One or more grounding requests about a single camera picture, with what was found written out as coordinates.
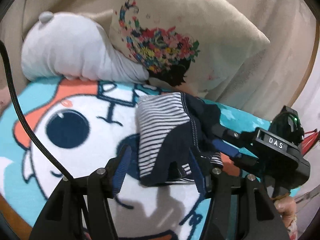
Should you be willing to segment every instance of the cartoon blanket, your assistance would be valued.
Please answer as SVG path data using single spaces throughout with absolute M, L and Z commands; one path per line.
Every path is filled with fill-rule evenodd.
M 193 183 L 139 183 L 136 103 L 142 95 L 163 92 L 148 85 L 51 78 L 30 84 L 19 96 L 36 136 L 74 177 L 104 167 L 124 143 L 132 147 L 122 190 L 109 201 L 120 238 L 198 240 L 202 231 L 210 200 L 202 200 Z M 220 123 L 237 132 L 269 127 L 251 114 L 218 106 Z M 0 149 L 0 193 L 32 226 L 62 174 L 30 141 L 12 106 L 0 120 Z M 239 174 L 228 158 L 223 160 L 229 172 Z

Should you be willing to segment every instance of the pillow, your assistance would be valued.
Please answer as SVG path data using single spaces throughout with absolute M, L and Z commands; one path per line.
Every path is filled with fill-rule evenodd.
M 112 45 L 142 63 L 150 77 L 195 96 L 203 97 L 269 44 L 225 0 L 113 1 Z
M 141 64 L 112 47 L 99 24 L 69 12 L 40 14 L 23 42 L 21 67 L 30 81 L 58 75 L 132 83 L 149 78 Z

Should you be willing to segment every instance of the finger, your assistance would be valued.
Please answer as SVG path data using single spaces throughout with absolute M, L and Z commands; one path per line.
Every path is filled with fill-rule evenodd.
M 281 200 L 277 200 L 275 202 L 275 207 L 279 213 L 284 214 L 286 216 L 290 216 L 295 214 L 297 211 L 297 205 L 294 201 L 294 198 L 288 196 Z
M 282 215 L 282 221 L 286 227 L 290 226 L 296 213 L 296 203 L 292 197 L 285 197 L 275 202 L 275 207 Z

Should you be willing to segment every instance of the folded clothing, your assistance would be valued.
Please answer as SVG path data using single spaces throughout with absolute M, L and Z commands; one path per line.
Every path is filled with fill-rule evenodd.
M 210 127 L 219 123 L 217 105 L 174 92 L 143 96 L 138 102 L 140 132 L 138 165 L 146 186 L 193 179 L 190 154 L 222 168 L 220 152 L 212 145 Z
M 68 79 L 141 83 L 148 71 L 115 50 L 103 28 L 73 13 L 43 12 L 22 45 L 21 65 L 29 80 Z

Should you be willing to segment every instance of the blue strap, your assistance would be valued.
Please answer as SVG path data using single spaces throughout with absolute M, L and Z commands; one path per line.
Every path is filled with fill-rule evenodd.
M 128 146 L 121 158 L 121 161 L 119 162 L 118 168 L 116 169 L 115 174 L 112 177 L 112 194 L 113 196 L 116 196 L 121 190 L 124 177 L 128 171 L 130 162 L 131 162 L 131 147 Z
M 231 146 L 230 144 L 224 142 L 221 139 L 214 139 L 212 141 L 213 146 L 219 151 L 224 153 L 225 155 L 228 155 L 232 158 L 240 158 L 241 153 L 239 152 L 239 149 Z
M 194 157 L 191 150 L 189 150 L 188 161 L 189 161 L 189 167 L 191 169 L 192 177 L 195 181 L 197 190 L 201 196 L 205 196 L 206 190 L 204 186 L 205 185 L 204 176 L 202 175 L 198 162 L 196 161 L 196 158 Z

